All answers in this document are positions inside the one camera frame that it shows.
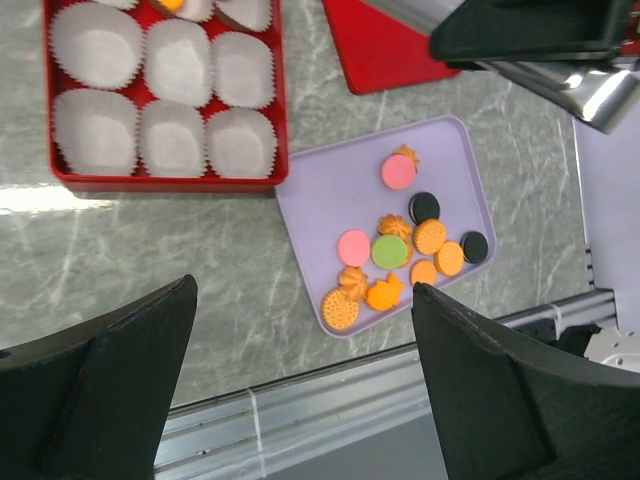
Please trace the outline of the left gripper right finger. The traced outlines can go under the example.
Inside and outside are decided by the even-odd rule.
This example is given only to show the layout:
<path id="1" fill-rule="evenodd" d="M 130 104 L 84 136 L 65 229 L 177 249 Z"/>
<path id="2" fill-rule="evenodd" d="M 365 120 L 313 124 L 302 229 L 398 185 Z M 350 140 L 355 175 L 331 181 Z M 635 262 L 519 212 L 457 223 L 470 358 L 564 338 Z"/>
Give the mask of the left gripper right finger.
<path id="1" fill-rule="evenodd" d="M 639 376 L 548 346 L 438 289 L 412 321 L 451 479 L 636 479 Z"/>

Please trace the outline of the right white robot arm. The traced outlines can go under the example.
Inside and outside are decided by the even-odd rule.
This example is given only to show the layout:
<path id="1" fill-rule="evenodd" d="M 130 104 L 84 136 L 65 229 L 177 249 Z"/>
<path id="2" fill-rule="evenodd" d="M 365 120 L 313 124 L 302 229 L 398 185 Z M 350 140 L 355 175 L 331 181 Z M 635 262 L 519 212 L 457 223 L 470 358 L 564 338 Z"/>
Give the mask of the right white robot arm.
<path id="1" fill-rule="evenodd" d="M 590 291 L 504 324 L 607 366 L 639 367 L 639 73 L 619 50 L 629 1 L 379 1 L 431 55 L 487 70 L 570 113 Z"/>

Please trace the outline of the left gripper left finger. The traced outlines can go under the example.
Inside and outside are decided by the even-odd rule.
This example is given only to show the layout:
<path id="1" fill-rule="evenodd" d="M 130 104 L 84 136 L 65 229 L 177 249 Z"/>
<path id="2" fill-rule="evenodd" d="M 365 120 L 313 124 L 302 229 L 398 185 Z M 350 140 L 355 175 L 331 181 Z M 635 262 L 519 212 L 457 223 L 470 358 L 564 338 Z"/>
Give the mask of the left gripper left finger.
<path id="1" fill-rule="evenodd" d="M 151 479 L 192 332 L 186 275 L 1 351 L 4 479 Z"/>

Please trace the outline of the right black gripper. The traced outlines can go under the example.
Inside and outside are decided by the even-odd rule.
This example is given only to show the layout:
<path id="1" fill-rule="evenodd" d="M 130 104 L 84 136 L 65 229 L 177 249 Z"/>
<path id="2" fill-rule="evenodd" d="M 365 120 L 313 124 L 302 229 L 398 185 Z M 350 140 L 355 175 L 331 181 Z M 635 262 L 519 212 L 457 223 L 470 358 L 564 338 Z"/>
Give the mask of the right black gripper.
<path id="1" fill-rule="evenodd" d="M 481 62 L 482 68 L 602 133 L 611 133 L 639 101 L 639 77 L 630 70 L 547 62 L 613 60 L 629 25 L 631 1 L 364 3 L 417 32 L 431 34 L 434 59 L 452 64 Z"/>

